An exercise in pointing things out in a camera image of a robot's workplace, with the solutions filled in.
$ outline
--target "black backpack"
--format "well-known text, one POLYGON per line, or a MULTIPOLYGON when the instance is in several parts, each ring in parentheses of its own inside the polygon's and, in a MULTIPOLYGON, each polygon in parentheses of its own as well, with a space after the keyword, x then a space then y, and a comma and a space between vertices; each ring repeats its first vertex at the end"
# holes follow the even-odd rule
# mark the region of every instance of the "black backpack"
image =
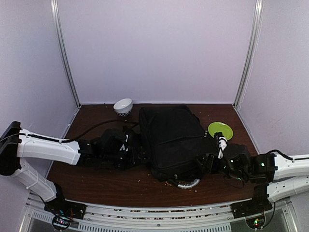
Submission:
POLYGON ((185 105, 143 107, 139 113, 143 149, 151 159, 152 174, 179 185, 205 173, 208 154, 218 148, 206 136, 199 119, 185 105))

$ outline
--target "metal frame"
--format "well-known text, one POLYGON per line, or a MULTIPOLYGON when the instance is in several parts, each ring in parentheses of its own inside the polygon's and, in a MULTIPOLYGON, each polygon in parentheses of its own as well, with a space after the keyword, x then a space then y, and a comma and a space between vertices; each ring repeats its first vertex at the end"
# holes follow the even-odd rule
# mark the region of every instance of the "metal frame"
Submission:
MULTIPOLYGON (((67 135, 67 133, 69 132, 69 129, 71 128, 71 125, 72 125, 72 123, 74 122, 74 120, 75 120, 75 118, 76 118, 76 116, 77 116, 77 114, 78 114, 78 112, 79 112, 80 109, 81 109, 81 106, 78 106, 77 109, 76 109, 76 112, 74 113, 74 115, 73 115, 71 121, 69 122, 67 128, 66 128, 65 131, 62 133, 61 139, 64 139, 64 138, 66 137, 66 135, 67 135)), ((50 170, 52 169, 53 163, 54 163, 54 161, 52 160, 52 161, 50 162, 50 165, 49 165, 48 169, 47 169, 46 175, 44 176, 45 178, 48 177, 48 174, 49 174, 50 170)))
POLYGON ((243 120, 243 118, 242 118, 242 116, 241 116, 241 113, 240 113, 239 109, 237 109, 234 105, 233 105, 233 108, 234 108, 236 114, 238 115, 238 118, 241 120, 241 123, 243 124, 243 126, 244 126, 244 128, 245 128, 247 134, 249 135, 249 138, 250 138, 250 140, 252 141, 255 150, 257 151, 258 154, 260 154, 261 152, 260 152, 260 150, 258 149, 257 142, 256 142, 255 138, 252 136, 251 131, 249 130, 247 124, 246 124, 245 121, 243 120))
POLYGON ((52 13, 53 13, 53 18, 55 22, 55 27, 57 31, 57 36, 58 36, 58 42, 59 42, 59 47, 60 47, 60 52, 61 52, 61 57, 62 57, 62 62, 63 66, 66 72, 66 76, 69 82, 69 86, 71 89, 71 92, 74 97, 74 101, 77 107, 81 106, 76 87, 72 78, 72 73, 71 69, 69 66, 69 60, 66 52, 66 48, 64 46, 64 39, 63 39, 63 34, 62 34, 62 28, 61 28, 61 23, 60 23, 60 16, 59 16, 59 10, 58 10, 58 1, 57 0, 51 0, 51 6, 52 6, 52 13))
MULTIPOLYGON (((75 219, 76 222, 71 228, 81 232, 230 232, 230 223, 244 220, 244 217, 233 218, 230 207, 232 203, 165 208, 118 207, 86 203, 84 219, 75 219)), ((32 218, 50 223, 53 215, 43 208, 44 204, 40 198, 31 193, 19 231, 27 232, 32 218)), ((278 201, 276 211, 284 213, 289 231, 298 231, 297 219, 289 198, 278 201)))
POLYGON ((252 68, 252 58, 253 58, 254 50, 256 48, 256 41, 258 38, 259 29, 260 29, 262 10, 263 10, 263 0, 256 0, 247 58, 246 58, 243 72, 242 72, 242 77, 241 77, 240 84, 238 87, 237 95, 236 95, 236 98, 233 104, 234 107, 237 109, 239 108, 241 97, 245 89, 245 84, 247 82, 247 79, 250 75, 250 70, 252 68))

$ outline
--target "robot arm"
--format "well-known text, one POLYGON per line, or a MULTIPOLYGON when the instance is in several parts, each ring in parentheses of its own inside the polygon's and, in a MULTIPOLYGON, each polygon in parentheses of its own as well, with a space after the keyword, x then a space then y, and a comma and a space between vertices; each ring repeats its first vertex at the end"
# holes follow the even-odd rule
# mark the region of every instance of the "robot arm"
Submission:
POLYGON ((220 172, 258 184, 251 200, 231 205, 234 218, 246 217, 247 225, 256 230, 265 225, 264 212, 273 208, 271 203, 275 207, 276 201, 309 190, 309 155, 287 156, 273 150, 250 157, 245 146, 231 144, 224 150, 220 172))
POLYGON ((32 133, 22 129, 20 122, 13 122, 0 138, 0 175, 11 176, 37 193, 47 211, 67 212, 74 218, 82 218, 85 205, 66 201, 61 187, 41 176, 25 158, 56 160, 78 166, 98 166, 108 161, 119 169, 126 169, 146 160, 129 146, 130 143, 138 144, 139 138, 135 135, 132 130, 123 133, 107 129, 101 138, 92 141, 63 140, 32 133))

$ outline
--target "brown tabletop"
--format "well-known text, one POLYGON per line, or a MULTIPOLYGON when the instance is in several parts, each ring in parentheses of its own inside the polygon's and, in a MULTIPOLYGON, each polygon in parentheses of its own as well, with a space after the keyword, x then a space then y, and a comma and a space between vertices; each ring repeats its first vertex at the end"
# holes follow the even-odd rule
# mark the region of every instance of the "brown tabletop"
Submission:
MULTIPOLYGON (((96 123, 121 119, 138 121, 139 109, 142 106, 159 106, 136 104, 132 114, 121 118, 113 111, 112 105, 83 105, 77 114, 67 138, 72 138, 96 123)), ((230 143, 245 144, 251 155, 256 150, 234 108, 231 105, 188 105, 191 111, 200 118, 201 125, 207 126, 215 121, 228 124, 234 131, 230 143)), ((84 139, 101 136, 106 128, 122 128, 123 123, 110 123, 94 129, 84 139)), ((166 207, 190 206, 228 202, 251 198, 253 184, 247 183, 244 188, 237 180, 224 180, 221 174, 205 175, 201 183, 191 190, 182 190, 166 182, 158 182, 144 166, 129 170, 98 170, 71 166, 54 162, 48 179, 61 185, 67 199, 117 206, 166 207)))

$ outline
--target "lavender wall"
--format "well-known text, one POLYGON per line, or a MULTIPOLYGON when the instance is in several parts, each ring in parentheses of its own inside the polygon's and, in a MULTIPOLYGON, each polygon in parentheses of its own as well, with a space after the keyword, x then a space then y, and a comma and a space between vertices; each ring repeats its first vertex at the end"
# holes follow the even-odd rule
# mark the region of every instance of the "lavender wall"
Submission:
MULTIPOLYGON (((253 69, 240 113, 260 152, 309 154, 309 1, 264 5, 253 69)), ((303 226, 309 193, 292 198, 303 226)))
MULTIPOLYGON (((13 121, 61 136, 76 110, 65 77, 49 0, 0 1, 0 134, 13 121)), ((30 161, 45 174, 50 162, 30 161)), ((28 191, 0 176, 0 230, 16 232, 28 191)))
POLYGON ((232 103, 255 1, 59 0, 82 103, 232 103))

